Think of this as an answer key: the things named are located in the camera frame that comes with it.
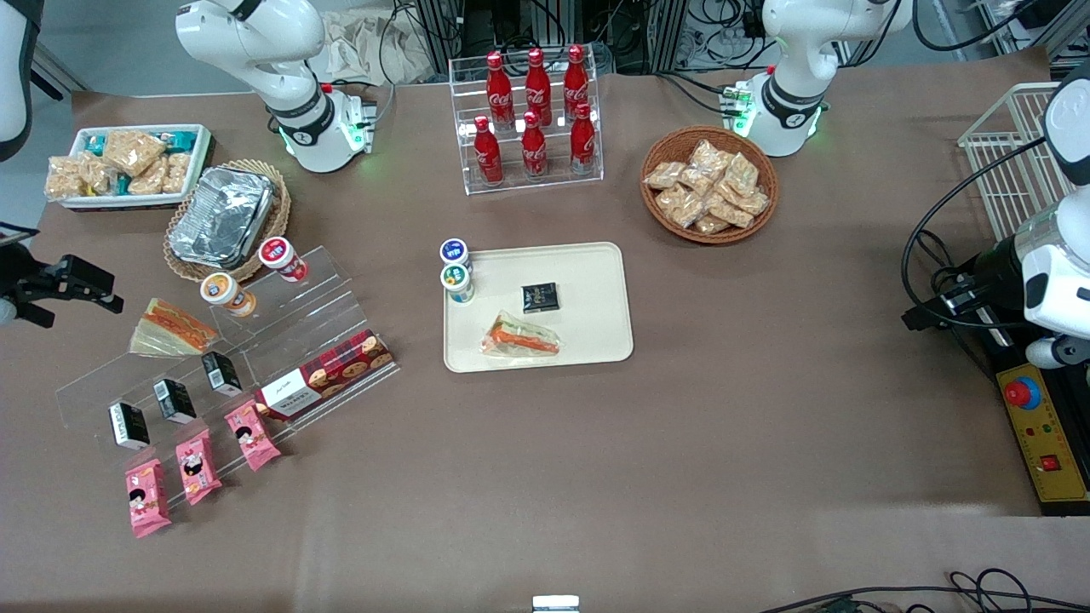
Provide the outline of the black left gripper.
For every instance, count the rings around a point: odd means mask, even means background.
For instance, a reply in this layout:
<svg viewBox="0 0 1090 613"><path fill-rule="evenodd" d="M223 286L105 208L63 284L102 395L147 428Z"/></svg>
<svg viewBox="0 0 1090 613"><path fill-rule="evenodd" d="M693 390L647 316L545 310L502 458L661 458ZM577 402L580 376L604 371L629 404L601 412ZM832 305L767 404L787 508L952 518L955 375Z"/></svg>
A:
<svg viewBox="0 0 1090 613"><path fill-rule="evenodd" d="M958 266L938 268L938 300L927 300L904 311L903 325L909 330L950 326L1024 329L1027 322L1021 271L1012 237Z"/></svg>

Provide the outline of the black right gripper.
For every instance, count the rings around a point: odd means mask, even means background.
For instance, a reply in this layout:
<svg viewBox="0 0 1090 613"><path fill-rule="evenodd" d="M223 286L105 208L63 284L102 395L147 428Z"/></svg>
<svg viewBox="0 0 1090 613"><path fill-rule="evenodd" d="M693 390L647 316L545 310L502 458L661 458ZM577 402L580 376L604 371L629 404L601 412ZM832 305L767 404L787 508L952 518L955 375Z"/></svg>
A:
<svg viewBox="0 0 1090 613"><path fill-rule="evenodd" d="M60 290L66 271L66 295ZM27 247L1 248L1 296L15 303L16 318L51 329L55 312L33 301L43 299L88 301L109 312L121 312L124 299L113 292L114 276L75 255L47 264Z"/></svg>

